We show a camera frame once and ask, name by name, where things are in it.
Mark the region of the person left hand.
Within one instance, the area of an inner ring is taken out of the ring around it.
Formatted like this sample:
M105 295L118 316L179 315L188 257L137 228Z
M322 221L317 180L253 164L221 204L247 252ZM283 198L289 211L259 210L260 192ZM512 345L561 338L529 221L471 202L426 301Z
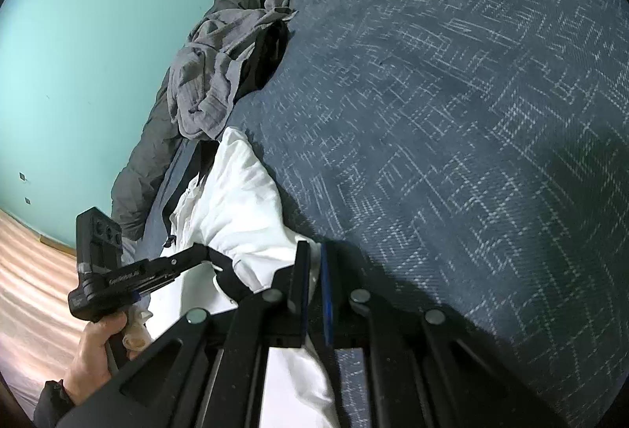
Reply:
M88 323L77 351L63 377L64 389L76 406L82 404L111 378L105 346L109 338L127 325L127 315L119 312Z

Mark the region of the person left forearm dark sleeve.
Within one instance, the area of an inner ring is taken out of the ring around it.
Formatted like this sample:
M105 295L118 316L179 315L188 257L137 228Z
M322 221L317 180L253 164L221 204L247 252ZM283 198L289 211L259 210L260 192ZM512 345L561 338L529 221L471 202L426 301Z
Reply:
M33 424L36 428L55 428L75 407L62 380L47 381L34 410Z

